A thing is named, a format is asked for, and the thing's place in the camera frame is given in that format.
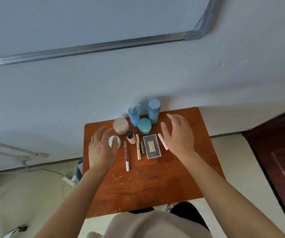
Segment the pink tube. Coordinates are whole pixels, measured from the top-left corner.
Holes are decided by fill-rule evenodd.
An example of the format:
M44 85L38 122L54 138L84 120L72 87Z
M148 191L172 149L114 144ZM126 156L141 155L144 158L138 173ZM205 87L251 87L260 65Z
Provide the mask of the pink tube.
M159 137L161 143L163 144L164 148L165 148L166 150L168 150L169 148L167 147L166 143L164 142L164 139L163 139L161 133L158 133L158 137Z

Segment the tabletop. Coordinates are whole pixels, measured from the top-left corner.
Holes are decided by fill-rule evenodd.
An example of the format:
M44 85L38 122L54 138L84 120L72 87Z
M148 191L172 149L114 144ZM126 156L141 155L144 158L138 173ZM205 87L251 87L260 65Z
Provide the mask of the tabletop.
M195 151L223 178L224 174L217 159L212 142L208 135L201 113L197 107L184 108L161 112L158 122L152 125L151 134L161 132L160 123L165 122L169 131L172 131L171 120L166 114L179 114L188 120L194 134ZM139 134L137 127L129 123L129 130ZM84 127L83 173L89 169L89 143L94 132L102 126L113 127L114 120L88 123ZM195 181L169 150L165 150L158 138L161 157L147 159L142 155L137 159L136 144L130 144L126 135L118 135L114 130L112 135L121 139L117 158L111 170L104 178L93 199L87 218L131 211L141 208L159 206L173 202L202 198L203 195ZM124 141L127 141L130 171L126 171Z

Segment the cosmetic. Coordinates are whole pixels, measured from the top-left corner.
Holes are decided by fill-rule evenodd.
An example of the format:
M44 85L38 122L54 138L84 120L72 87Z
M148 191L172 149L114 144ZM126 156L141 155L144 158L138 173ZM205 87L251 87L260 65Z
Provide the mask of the cosmetic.
M141 160L142 156L140 154L139 134L136 134L136 145L137 145L137 158L138 160Z
M145 144L143 143L143 141L140 142L140 151L143 155L146 154Z
M127 139L129 141L129 143L136 144L136 139L135 139L135 136L134 136L133 132L128 131L126 136L127 136Z
M161 157L157 135L147 135L143 137L147 159Z
M168 148L168 146L166 145L166 143L164 142L164 139L163 139L161 133L158 133L158 137L159 137L161 143L163 144L164 148L165 148L166 150L168 150L169 148Z
M161 102L158 99L152 99L148 103L148 117L151 123L158 121L160 113Z
M113 122L113 128L119 135L124 135L129 130L128 121L125 118L117 118Z
M129 171L129 158L128 158L127 141L124 141L124 149L125 149L126 171Z
M150 130L151 130L151 122L150 122L150 120L147 119L147 118L142 118L141 120L139 120L139 122L138 122L138 129L144 135L149 134Z
M108 139L108 143L109 143L109 146L110 146L110 147L112 147L113 138L114 138L114 137L115 137L115 135L110 136L109 139ZM119 147L121 147L122 142L121 142L121 139L120 139L118 136L116 136L116 137L117 137L117 144L118 144L118 148L119 148Z
M129 119L134 127L137 127L138 121L140 120L139 109L137 106L131 106L128 109Z

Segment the pink round container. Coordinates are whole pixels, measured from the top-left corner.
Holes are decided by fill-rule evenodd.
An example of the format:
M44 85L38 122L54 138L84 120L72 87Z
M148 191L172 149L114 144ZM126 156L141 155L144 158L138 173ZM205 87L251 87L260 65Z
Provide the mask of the pink round container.
M119 135L125 135L129 130L128 121L125 118L117 118L113 122L113 128Z

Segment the dark red door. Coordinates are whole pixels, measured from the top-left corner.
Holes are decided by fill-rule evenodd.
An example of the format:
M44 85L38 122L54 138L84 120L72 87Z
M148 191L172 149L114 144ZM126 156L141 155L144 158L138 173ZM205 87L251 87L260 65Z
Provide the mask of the dark red door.
M285 113L243 132L285 208Z

